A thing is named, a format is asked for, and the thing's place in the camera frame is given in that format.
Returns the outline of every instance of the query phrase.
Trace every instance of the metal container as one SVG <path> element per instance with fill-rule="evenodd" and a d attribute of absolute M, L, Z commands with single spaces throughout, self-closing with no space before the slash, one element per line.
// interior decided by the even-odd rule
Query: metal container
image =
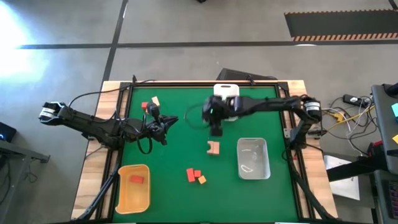
<path fill-rule="evenodd" d="M 264 180 L 271 176 L 265 139 L 240 138 L 237 144 L 237 153 L 240 178 Z"/>

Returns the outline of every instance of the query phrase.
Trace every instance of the orange plastic tray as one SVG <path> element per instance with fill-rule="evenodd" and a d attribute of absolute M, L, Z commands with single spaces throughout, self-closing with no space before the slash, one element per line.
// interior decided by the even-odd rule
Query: orange plastic tray
<path fill-rule="evenodd" d="M 116 211 L 119 214 L 143 212 L 150 204 L 150 173 L 144 164 L 123 166 L 118 170 L 120 175 L 119 205 Z M 130 181 L 132 175 L 144 178 L 144 183 Z"/>

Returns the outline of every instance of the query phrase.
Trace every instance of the gray floor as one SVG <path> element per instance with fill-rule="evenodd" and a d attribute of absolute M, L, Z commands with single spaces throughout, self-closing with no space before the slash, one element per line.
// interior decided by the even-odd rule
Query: gray floor
<path fill-rule="evenodd" d="M 0 1 L 0 47 L 19 44 L 110 43 L 121 0 Z M 120 43 L 290 40 L 283 12 L 390 8 L 386 0 L 130 0 Z M 6 223 L 48 223 L 70 218 L 87 141 L 76 131 L 49 127 L 37 117 L 46 101 L 69 102 L 99 90 L 109 49 L 0 52 L 0 121 L 18 130 L 15 143 L 51 155 L 32 164 L 39 180 L 24 183 Z M 344 93 L 369 95 L 375 83 L 395 83 L 397 45 L 207 47 L 118 49 L 110 80 L 214 80 L 222 68 L 279 79 L 305 80 L 309 94 L 326 107 Z M 93 113 L 97 96 L 75 109 Z M 325 126 L 333 124 L 325 119 Z M 340 126 L 336 134 L 344 135 Z M 365 149 L 378 134 L 355 143 Z M 357 156 L 347 141 L 326 135 L 326 152 Z M 335 197 L 340 218 L 371 222 L 369 180 L 361 201 Z"/>

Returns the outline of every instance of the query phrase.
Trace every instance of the wooden table frame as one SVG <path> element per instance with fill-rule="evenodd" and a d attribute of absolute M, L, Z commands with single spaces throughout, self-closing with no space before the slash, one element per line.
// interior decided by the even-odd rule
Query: wooden table frame
<path fill-rule="evenodd" d="M 131 82 L 104 82 L 102 91 L 114 90 L 121 87 L 121 85 L 125 85 Z M 204 83 L 237 83 L 241 85 L 248 85 L 249 81 L 154 81 L 150 82 L 151 84 L 156 85 L 171 85 L 176 83 L 190 83 L 194 85 L 201 85 Z M 305 85 L 302 80 L 286 80 L 286 81 L 256 81 L 256 83 L 275 83 L 279 84 L 281 88 L 280 97 L 284 97 L 285 94 L 289 95 L 303 95 L 307 94 L 305 90 Z M 129 94 L 120 95 L 119 91 L 112 91 L 109 93 L 102 93 L 99 96 L 99 102 L 96 109 L 96 116 L 103 119 L 108 119 L 115 111 L 117 103 L 120 105 L 120 116 L 124 117 L 125 112 L 128 112 L 128 108 L 126 108 Z M 299 122 L 299 118 L 297 116 L 292 117 L 291 113 L 285 111 L 281 112 L 284 116 L 285 127 L 292 128 L 292 123 L 290 119 L 294 119 L 295 123 Z M 307 143 L 319 147 L 319 141 L 314 139 L 308 139 Z M 90 141 L 88 143 L 86 153 L 89 154 L 93 152 L 95 149 L 99 148 L 100 144 L 97 141 Z M 95 154 L 91 155 L 83 164 L 80 183 L 78 186 L 78 190 L 76 193 L 75 204 L 73 206 L 72 218 L 79 217 L 85 209 L 90 205 L 93 199 L 99 192 L 99 189 L 104 182 L 105 175 L 111 172 L 111 170 L 107 169 L 105 166 L 105 162 L 108 161 L 111 164 L 111 169 L 114 167 L 116 163 L 116 155 L 117 151 L 108 151 L 100 150 Z M 322 152 L 318 149 L 314 149 L 312 147 L 307 147 L 303 149 L 302 152 L 297 152 L 298 160 L 300 158 L 303 160 L 303 164 L 299 164 L 298 160 L 294 160 L 296 169 L 299 170 L 301 175 L 306 178 L 307 183 L 313 192 L 314 196 L 318 199 L 318 201 L 324 206 L 328 213 L 337 217 L 337 211 L 335 207 L 335 203 L 333 200 L 333 196 L 331 193 L 328 176 L 326 173 L 325 165 L 323 163 L 323 155 Z M 304 218 L 319 218 L 319 214 L 309 208 L 309 203 L 301 188 L 297 185 L 298 195 L 300 200 L 300 212 L 302 217 Z M 100 206 L 99 210 L 101 213 L 95 212 L 91 216 L 91 218 L 101 218 L 108 217 L 109 203 L 111 202 L 111 188 L 106 193 L 104 197 L 104 206 Z"/>

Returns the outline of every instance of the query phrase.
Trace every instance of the green table surface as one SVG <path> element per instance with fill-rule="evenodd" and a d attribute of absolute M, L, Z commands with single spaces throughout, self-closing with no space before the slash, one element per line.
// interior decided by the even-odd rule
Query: green table surface
<path fill-rule="evenodd" d="M 113 222 L 295 222 L 298 220 L 289 168 L 282 159 L 284 139 L 278 112 L 256 113 L 234 122 L 223 122 L 223 136 L 210 136 L 209 128 L 192 129 L 183 119 L 190 106 L 204 102 L 213 88 L 137 88 L 130 118 L 142 118 L 141 103 L 157 96 L 160 113 L 180 120 L 167 135 L 166 146 L 154 142 L 144 155 L 137 143 L 126 143 L 122 166 L 145 164 L 150 169 L 150 206 L 142 212 L 113 215 Z M 275 89 L 241 88 L 241 96 L 275 98 Z M 188 114 L 202 125 L 201 107 Z M 236 143 L 239 138 L 264 138 L 267 142 L 271 177 L 243 180 L 238 175 Z M 220 154 L 208 155 L 207 141 L 220 142 Z M 146 139 L 141 140 L 144 150 Z M 189 183 L 186 169 L 201 170 L 203 185 Z"/>

